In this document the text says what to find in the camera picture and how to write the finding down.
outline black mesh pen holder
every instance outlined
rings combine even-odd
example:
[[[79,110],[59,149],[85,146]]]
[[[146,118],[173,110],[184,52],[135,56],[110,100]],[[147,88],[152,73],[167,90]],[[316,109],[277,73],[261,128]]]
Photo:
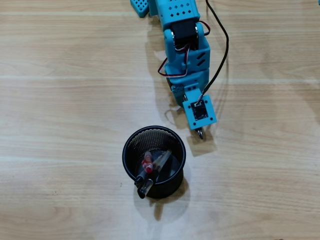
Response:
[[[165,198],[179,188],[184,178],[185,145],[174,131],[163,126],[144,127],[132,134],[124,145],[122,152],[123,167],[133,180],[141,171],[141,161],[145,152],[150,151],[152,157],[154,157],[167,150],[172,151],[172,160],[165,164],[147,197]]]

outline robotic arm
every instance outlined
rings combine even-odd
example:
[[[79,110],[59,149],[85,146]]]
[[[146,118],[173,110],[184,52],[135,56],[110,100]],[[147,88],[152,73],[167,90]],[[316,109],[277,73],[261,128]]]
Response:
[[[177,104],[184,108],[190,129],[197,131],[203,139],[202,127],[217,122],[210,96],[204,93],[218,76],[227,57],[228,35],[222,27],[227,36],[227,50],[218,72],[208,84],[211,49],[206,35],[210,33],[210,28],[200,21],[196,1],[130,1],[139,17],[144,17],[148,11],[151,16],[159,16],[167,58],[158,72],[166,77]],[[208,32],[204,31],[202,23],[207,26]]]

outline electrical wire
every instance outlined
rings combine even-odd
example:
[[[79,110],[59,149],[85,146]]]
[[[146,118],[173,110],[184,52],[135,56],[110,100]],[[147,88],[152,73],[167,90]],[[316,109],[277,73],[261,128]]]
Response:
[[[206,23],[205,21],[199,21],[199,23],[202,23],[202,24],[204,24],[206,26],[206,28],[208,29],[208,32],[206,32],[204,35],[208,36],[210,34],[210,31],[211,31],[211,28],[210,28],[209,24]]]
[[[174,48],[177,52],[181,52],[181,51],[183,51],[183,50],[185,50],[186,49],[186,47],[188,46],[188,44],[186,44],[186,45],[184,45],[184,47],[182,47],[182,48]]]
[[[211,79],[211,81],[204,87],[199,99],[198,99],[198,102],[196,104],[199,104],[202,97],[204,96],[204,94],[208,91],[208,89],[211,87],[211,85],[214,83],[214,81],[216,80],[216,78],[218,77],[222,67],[224,66],[224,63],[227,59],[227,56],[228,56],[228,52],[229,52],[229,36],[228,36],[228,33],[226,31],[226,29],[224,28],[224,26],[222,25],[222,23],[220,22],[217,14],[215,13],[214,9],[211,7],[210,3],[208,2],[208,0],[205,0],[205,3],[206,5],[208,6],[208,8],[211,10],[212,14],[214,15],[216,21],[218,22],[220,28],[222,29],[222,31],[224,32],[224,35],[225,35],[225,38],[226,38],[226,46],[225,46],[225,53],[224,53],[224,56],[223,56],[223,59],[220,63],[220,66],[218,67],[215,75],[213,76],[213,78]]]
[[[161,64],[161,66],[158,69],[158,73],[161,76],[167,77],[167,78],[181,78],[181,77],[185,77],[188,74],[188,56],[189,56],[189,51],[190,51],[190,45],[187,46],[187,50],[184,54],[184,63],[185,63],[185,72],[184,74],[164,74],[162,73],[162,69],[164,68],[164,66],[166,65],[168,58],[166,57],[165,60],[163,61],[163,63]]]

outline blue plastic bracket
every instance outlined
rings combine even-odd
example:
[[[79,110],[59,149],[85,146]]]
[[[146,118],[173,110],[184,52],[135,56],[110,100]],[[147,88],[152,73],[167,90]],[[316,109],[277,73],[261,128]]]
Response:
[[[130,3],[140,18],[149,12],[149,0],[130,0]]]

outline black cable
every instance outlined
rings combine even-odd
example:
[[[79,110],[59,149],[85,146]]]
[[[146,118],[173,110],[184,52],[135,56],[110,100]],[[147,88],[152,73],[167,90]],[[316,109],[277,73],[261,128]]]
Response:
[[[212,14],[214,15],[216,21],[218,22],[220,28],[222,29],[222,31],[224,32],[225,34],[225,38],[226,38],[226,47],[225,47],[225,53],[224,53],[224,56],[223,56],[223,59],[220,63],[220,66],[219,68],[217,69],[215,75],[213,76],[213,78],[211,79],[211,81],[204,87],[203,91],[202,91],[202,94],[200,95],[199,99],[198,99],[198,102],[199,103],[202,99],[202,97],[204,96],[204,94],[208,91],[208,89],[211,87],[211,85],[214,83],[214,81],[216,80],[216,78],[218,77],[222,67],[224,66],[225,64],[225,61],[226,61],[226,58],[228,56],[228,52],[229,52],[229,36],[228,36],[228,33],[227,31],[225,30],[224,26],[222,25],[222,23],[220,22],[217,14],[215,13],[214,9],[211,7],[210,3],[208,2],[208,0],[205,0],[206,2],[206,5],[208,6],[208,8],[211,10]]]

